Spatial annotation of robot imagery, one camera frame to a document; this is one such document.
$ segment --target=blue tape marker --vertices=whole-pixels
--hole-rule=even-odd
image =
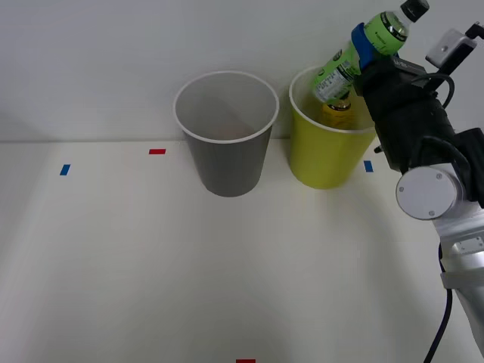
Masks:
[[[373,165],[371,165],[370,160],[365,160],[363,163],[365,164],[366,172],[373,172]]]
[[[67,173],[69,172],[69,169],[70,169],[70,164],[65,164],[62,167],[62,170],[60,171],[60,176],[66,176]]]

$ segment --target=white wall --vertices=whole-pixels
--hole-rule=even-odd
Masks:
[[[0,140],[179,138],[171,105],[209,70],[267,79],[282,99],[358,22],[398,0],[2,0]],[[450,27],[484,21],[482,0],[430,0],[401,56],[425,64]],[[484,44],[455,73],[456,129],[484,123]],[[275,136],[287,134],[287,119]]]

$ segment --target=black cable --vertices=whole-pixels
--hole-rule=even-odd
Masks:
[[[448,95],[447,98],[444,101],[444,104],[442,105],[443,108],[446,108],[448,104],[451,103],[452,97],[454,97],[454,91],[455,91],[455,83],[454,80],[448,76],[447,74],[444,73],[427,73],[427,74],[422,74],[420,76],[416,76],[415,78],[411,79],[408,82],[404,82],[401,85],[410,85],[412,83],[416,83],[418,81],[423,81],[425,79],[443,79],[448,83]]]
[[[440,269],[442,272],[445,272],[444,266],[442,265],[442,262],[440,261],[442,259],[442,246],[439,245],[439,264],[440,264]],[[445,304],[445,311],[444,311],[444,316],[442,318],[442,322],[440,323],[440,327],[437,330],[436,337],[433,339],[432,345],[430,346],[429,352],[427,353],[427,356],[425,357],[425,360],[423,363],[430,363],[432,361],[433,356],[436,354],[436,350],[439,347],[440,340],[442,339],[445,329],[447,328],[448,320],[451,317],[451,310],[452,310],[452,290],[451,289],[446,289],[447,290],[447,303]]]
[[[415,168],[417,166],[420,166],[420,157],[422,154],[422,149],[424,148],[424,144],[434,144],[437,147],[440,147],[441,149],[447,151],[452,158],[454,159],[454,162],[452,163],[456,168],[456,173],[459,174],[459,176],[462,179],[462,182],[464,184],[464,187],[468,190],[472,190],[472,169],[470,168],[470,163],[469,160],[457,149],[453,144],[450,142],[443,140],[441,138],[437,138],[435,136],[423,136],[415,145],[411,159],[410,159],[410,164],[409,166],[411,168]]]

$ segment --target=cup rim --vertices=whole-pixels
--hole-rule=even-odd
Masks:
[[[209,76],[214,76],[214,75],[217,75],[217,74],[223,74],[223,73],[238,74],[238,75],[247,76],[247,77],[250,77],[252,79],[255,79],[256,81],[261,82],[263,85],[265,85],[269,89],[269,91],[272,93],[272,95],[274,96],[274,99],[275,99],[275,111],[274,111],[274,114],[272,115],[272,118],[268,122],[268,124],[265,125],[258,132],[255,132],[252,135],[246,136],[244,138],[236,138],[236,139],[233,139],[233,140],[215,140],[215,139],[212,139],[212,138],[204,138],[203,136],[200,136],[200,135],[195,134],[194,132],[192,132],[189,129],[187,129],[180,122],[180,120],[178,119],[178,115],[176,114],[176,104],[178,102],[178,99],[182,95],[183,91],[188,86],[190,86],[192,83],[195,83],[196,81],[199,81],[202,78],[206,78],[206,77],[209,77]],[[269,85],[264,79],[259,78],[258,76],[254,76],[253,74],[250,74],[250,73],[247,73],[247,72],[243,72],[243,71],[239,71],[239,70],[217,70],[215,72],[204,73],[201,76],[198,76],[198,77],[196,77],[196,78],[194,78],[194,79],[186,82],[183,85],[183,87],[181,87],[180,90],[178,91],[178,93],[176,94],[175,100],[173,101],[172,110],[173,110],[173,115],[175,116],[176,123],[178,123],[178,126],[180,126],[180,128],[183,130],[183,132],[186,132],[192,138],[196,138],[197,140],[209,142],[209,143],[212,143],[212,144],[237,144],[237,143],[240,143],[240,142],[252,140],[253,138],[256,138],[257,136],[262,135],[264,132],[266,132],[267,130],[269,130],[272,127],[272,125],[274,125],[274,122],[278,118],[278,114],[279,114],[279,97],[278,97],[278,94],[276,93],[276,91],[272,88],[272,86]]]
[[[294,108],[294,110],[296,110],[296,112],[303,118],[305,119],[306,121],[310,122],[312,125],[320,128],[320,129],[324,129],[324,130],[327,130],[327,131],[331,131],[331,132],[339,132],[341,134],[366,134],[366,133],[369,133],[369,132],[374,132],[375,128],[374,127],[369,127],[367,129],[361,129],[361,130],[342,130],[342,129],[335,129],[333,127],[330,127],[330,126],[325,126],[325,125],[322,125],[320,123],[317,123],[316,121],[314,121],[313,119],[310,119],[309,117],[307,117],[298,107],[297,107],[297,104],[296,102],[294,101],[294,97],[293,97],[293,89],[294,89],[294,85],[296,84],[297,80],[303,76],[304,74],[306,74],[307,72],[310,72],[312,70],[316,70],[318,68],[321,68],[321,66],[313,66],[313,67],[309,67],[309,68],[306,68],[305,70],[302,70],[301,72],[297,73],[296,76],[294,77],[293,81],[290,83],[290,87],[289,87],[289,99],[290,99],[290,104],[291,106]]]

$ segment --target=green bottle label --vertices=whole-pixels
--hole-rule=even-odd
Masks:
[[[313,92],[321,102],[337,100],[345,95],[353,79],[361,74],[358,52],[353,43],[343,52],[339,50],[315,78]]]
[[[404,45],[406,36],[399,34],[390,24],[386,13],[381,13],[365,24],[365,35],[383,55],[395,54]]]

